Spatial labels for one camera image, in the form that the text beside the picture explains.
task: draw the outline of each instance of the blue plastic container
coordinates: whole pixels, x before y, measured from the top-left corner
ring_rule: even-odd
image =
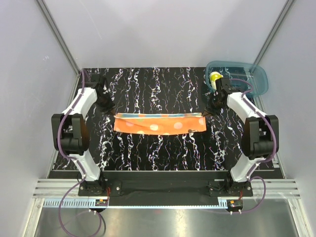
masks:
[[[249,63],[213,61],[207,64],[205,69],[205,82],[211,92],[215,91],[209,79],[211,72],[219,72],[226,78],[243,79],[249,82],[254,89],[253,92],[247,94],[249,98],[263,95],[269,88],[267,74],[260,66]],[[231,83],[241,91],[249,90],[249,86],[242,81],[232,80]]]

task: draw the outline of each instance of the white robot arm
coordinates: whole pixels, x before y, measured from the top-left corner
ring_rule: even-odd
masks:
[[[259,163],[271,160],[278,151],[278,119],[255,107],[244,93],[231,86],[230,79],[216,80],[216,88],[215,94],[209,98],[204,115],[219,115],[222,108],[229,107],[244,123],[242,154],[225,180],[226,192],[235,195],[249,182]]]
[[[54,147],[58,149],[60,142],[63,153],[75,163],[76,167],[85,177],[80,185],[80,196],[92,196],[95,192],[105,191],[106,181],[100,168],[94,162],[90,151],[90,134],[85,125],[84,118],[93,104],[96,104],[101,112],[113,114],[114,103],[105,86],[106,79],[101,77],[100,82],[88,82],[87,87],[79,89],[70,106],[61,114],[54,114],[51,118]],[[61,135],[58,137],[58,129],[64,116]]]

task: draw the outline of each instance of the orange towel with white dots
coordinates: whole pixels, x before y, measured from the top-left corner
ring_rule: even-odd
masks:
[[[147,135],[178,135],[206,131],[205,117],[191,114],[116,114],[114,131]]]

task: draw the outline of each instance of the black marble tabletop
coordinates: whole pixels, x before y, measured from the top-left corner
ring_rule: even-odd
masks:
[[[218,69],[229,75],[229,69]],[[177,114],[203,112],[209,90],[205,68],[87,69],[108,79],[117,113]],[[113,116],[92,106],[86,118],[90,152],[102,170],[223,170],[241,155],[243,123],[230,109],[206,118],[207,130],[173,136],[114,132]],[[272,163],[260,169],[273,169]],[[53,170],[76,170],[58,155]]]

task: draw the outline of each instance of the black cable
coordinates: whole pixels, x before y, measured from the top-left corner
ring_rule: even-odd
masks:
[[[104,84],[107,87],[107,90],[109,89],[109,82],[106,76],[101,76],[101,80],[104,80]]]
[[[77,181],[78,181],[78,183],[80,182],[79,181],[79,175],[80,175],[80,173],[77,174]]]
[[[104,220],[104,217],[102,215],[101,215],[101,219],[102,219],[102,222],[103,222],[103,225],[104,225],[104,231],[103,231],[103,233],[100,236],[104,236],[105,232],[107,230],[107,225],[105,224],[105,220]]]
[[[216,188],[216,187],[213,187],[211,185],[207,185],[207,187],[212,189],[212,190],[215,190],[215,191],[221,191],[223,189],[224,185],[222,185],[222,187],[220,187],[220,188],[219,187]]]

